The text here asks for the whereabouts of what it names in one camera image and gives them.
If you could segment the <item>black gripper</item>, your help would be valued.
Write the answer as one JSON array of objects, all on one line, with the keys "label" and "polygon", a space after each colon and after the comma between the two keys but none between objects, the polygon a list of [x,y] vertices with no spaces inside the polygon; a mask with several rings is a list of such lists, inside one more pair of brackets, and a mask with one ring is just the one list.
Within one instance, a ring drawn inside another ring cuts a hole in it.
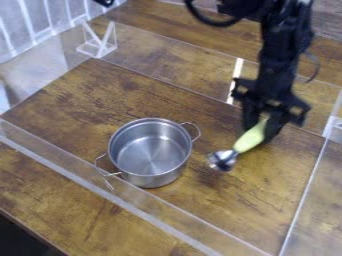
[{"label": "black gripper", "polygon": [[[280,61],[260,55],[256,79],[233,79],[231,95],[241,103],[243,128],[249,130],[263,121],[264,143],[271,142],[288,122],[301,126],[311,109],[308,103],[292,92],[297,64],[297,54]],[[268,119],[260,118],[261,112],[271,113]]]}]

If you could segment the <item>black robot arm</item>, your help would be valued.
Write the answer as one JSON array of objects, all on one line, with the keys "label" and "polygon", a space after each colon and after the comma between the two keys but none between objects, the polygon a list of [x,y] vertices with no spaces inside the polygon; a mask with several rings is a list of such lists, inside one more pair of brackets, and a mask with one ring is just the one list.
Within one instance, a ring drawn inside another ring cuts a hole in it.
[{"label": "black robot arm", "polygon": [[269,114],[263,128],[268,143],[288,122],[301,126],[311,109],[292,92],[299,56],[309,47],[311,3],[297,0],[220,0],[217,12],[233,18],[257,16],[263,46],[255,80],[233,78],[232,97],[241,102],[243,128],[249,130],[261,112]]}]

